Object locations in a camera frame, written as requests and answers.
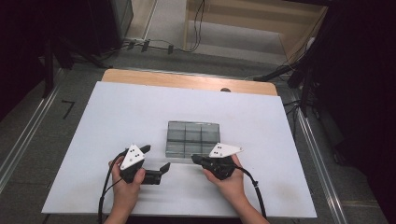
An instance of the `white bracket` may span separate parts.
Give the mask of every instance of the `white bracket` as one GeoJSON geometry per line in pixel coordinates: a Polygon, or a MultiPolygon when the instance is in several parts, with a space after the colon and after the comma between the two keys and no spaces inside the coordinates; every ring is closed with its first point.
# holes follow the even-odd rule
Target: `white bracket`
{"type": "Polygon", "coordinates": [[[134,164],[145,159],[145,154],[140,150],[137,145],[131,144],[126,153],[126,156],[121,164],[121,170],[125,170],[134,164]]]}
{"type": "Polygon", "coordinates": [[[243,151],[241,147],[233,147],[222,143],[217,143],[209,154],[210,158],[224,158],[243,151]]]}

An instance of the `person's right hand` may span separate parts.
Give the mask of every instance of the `person's right hand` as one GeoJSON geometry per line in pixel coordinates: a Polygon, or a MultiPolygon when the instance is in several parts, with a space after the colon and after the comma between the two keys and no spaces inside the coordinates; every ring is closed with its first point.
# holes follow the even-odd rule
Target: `person's right hand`
{"type": "MultiPolygon", "coordinates": [[[[231,157],[237,166],[242,167],[236,155],[232,155],[231,157]]],[[[244,191],[244,173],[241,170],[235,169],[233,174],[224,180],[217,179],[206,169],[204,169],[204,174],[210,182],[218,186],[221,194],[229,203],[233,204],[246,199],[244,191]]]]}

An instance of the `transparent plastic box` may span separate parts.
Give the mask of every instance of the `transparent plastic box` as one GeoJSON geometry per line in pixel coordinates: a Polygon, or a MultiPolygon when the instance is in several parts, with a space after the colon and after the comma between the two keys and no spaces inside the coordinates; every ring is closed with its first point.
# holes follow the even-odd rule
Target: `transparent plastic box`
{"type": "Polygon", "coordinates": [[[219,142],[217,123],[169,121],[165,154],[167,158],[190,158],[192,154],[208,156],[219,142]]]}

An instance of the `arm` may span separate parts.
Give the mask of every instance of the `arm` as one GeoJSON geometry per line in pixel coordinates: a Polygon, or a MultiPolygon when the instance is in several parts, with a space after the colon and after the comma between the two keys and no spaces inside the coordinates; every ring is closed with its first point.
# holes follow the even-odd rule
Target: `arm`
{"type": "MultiPolygon", "coordinates": [[[[113,183],[121,179],[120,164],[122,161],[123,157],[119,158],[111,170],[113,183]]],[[[128,216],[131,215],[131,212],[136,205],[140,185],[144,178],[145,170],[140,169],[137,171],[134,176],[134,182],[131,184],[127,184],[125,181],[121,180],[118,184],[113,186],[114,202],[110,215],[105,221],[106,224],[124,224],[126,222],[128,216]]]]}
{"type": "MultiPolygon", "coordinates": [[[[236,155],[232,155],[233,162],[242,167],[236,155]]],[[[248,201],[244,190],[244,173],[235,169],[233,174],[224,180],[217,179],[210,171],[204,169],[206,178],[218,186],[221,194],[235,209],[244,224],[269,223],[248,201]]]]}

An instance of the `white board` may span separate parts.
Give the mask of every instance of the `white board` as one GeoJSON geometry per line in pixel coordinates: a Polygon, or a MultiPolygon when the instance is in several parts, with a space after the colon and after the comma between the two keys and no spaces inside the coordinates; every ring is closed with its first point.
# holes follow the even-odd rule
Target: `white board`
{"type": "MultiPolygon", "coordinates": [[[[268,217],[316,217],[281,100],[277,96],[98,82],[42,212],[95,214],[107,163],[132,143],[151,145],[144,167],[165,158],[169,120],[214,122],[221,142],[244,149],[242,165],[259,181],[268,217]]],[[[250,202],[260,211],[245,177],[250,202]]],[[[113,195],[105,199],[109,213],[113,195]]],[[[202,168],[172,163],[161,185],[142,186],[133,214],[236,217],[202,168]]]]}

